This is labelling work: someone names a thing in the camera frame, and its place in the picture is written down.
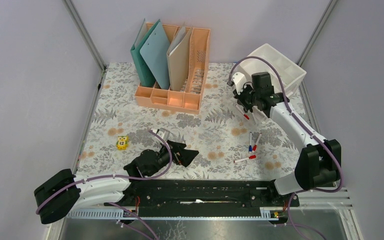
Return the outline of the white plastic drawer unit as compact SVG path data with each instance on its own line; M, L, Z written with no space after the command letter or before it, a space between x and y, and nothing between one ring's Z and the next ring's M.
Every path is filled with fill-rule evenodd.
M307 72L268 43L255 49L240 59L230 74L240 72L245 75L258 97L265 102L265 110L258 110L266 119L276 105L281 105L287 113L296 113L290 98L297 92Z

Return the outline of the blue cap marker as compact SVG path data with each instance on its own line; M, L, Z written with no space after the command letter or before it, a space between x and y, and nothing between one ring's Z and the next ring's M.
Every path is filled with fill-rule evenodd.
M253 133L249 132L248 135L248 152L252 153L253 152Z

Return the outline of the red cap marker lowest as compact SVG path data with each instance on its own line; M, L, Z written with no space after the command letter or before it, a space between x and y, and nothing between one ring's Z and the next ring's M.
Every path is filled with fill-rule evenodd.
M244 161L247 161L247 160L253 160L255 159L257 156L255 154L253 155L250 155L250 156L247 156L245 158L241 158L241 159L236 159L233 161L233 163L240 163L240 162L244 162Z

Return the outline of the green folder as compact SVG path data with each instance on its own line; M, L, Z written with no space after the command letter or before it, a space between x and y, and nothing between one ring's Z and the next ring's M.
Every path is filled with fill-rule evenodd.
M130 54L142 87L151 88L156 82L146 60L149 60L150 56L153 57L157 52L156 49L158 47L155 45L155 40L151 35L160 22L161 20L159 19L148 29L146 19L144 18L130 49Z

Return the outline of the tan kraft folder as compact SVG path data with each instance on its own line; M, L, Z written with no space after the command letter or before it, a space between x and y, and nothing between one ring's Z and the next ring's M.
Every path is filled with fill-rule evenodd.
M188 78L192 30L183 24L174 35L166 53L172 91L179 92Z

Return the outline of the light blue folder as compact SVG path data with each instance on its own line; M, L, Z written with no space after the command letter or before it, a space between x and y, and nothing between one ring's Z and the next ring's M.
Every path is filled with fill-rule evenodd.
M139 54L142 57L140 83L153 87L155 83L163 90L170 88L167 51L168 37L160 20L155 22L141 41Z

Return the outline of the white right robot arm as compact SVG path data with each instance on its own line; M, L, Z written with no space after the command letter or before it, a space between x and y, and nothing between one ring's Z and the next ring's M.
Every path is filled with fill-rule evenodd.
M258 72L247 82L240 72L231 75L230 86L237 103L245 112L257 108L267 118L277 123L300 151L292 173L273 181L274 188L267 191L267 201L281 205L287 194L315 190L341 179L342 149L335 139L327 140L316 132L289 105L288 98L276 93L268 72Z

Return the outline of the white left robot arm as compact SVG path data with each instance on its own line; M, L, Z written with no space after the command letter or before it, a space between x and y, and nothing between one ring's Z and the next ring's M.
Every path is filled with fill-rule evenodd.
M168 171L169 164L188 167L198 154L184 143L167 140L159 151L143 150L121 173L87 176L68 168L60 170L34 190L36 214L45 225L92 205L120 202L128 206L135 200L135 192L129 188L132 181L154 180Z

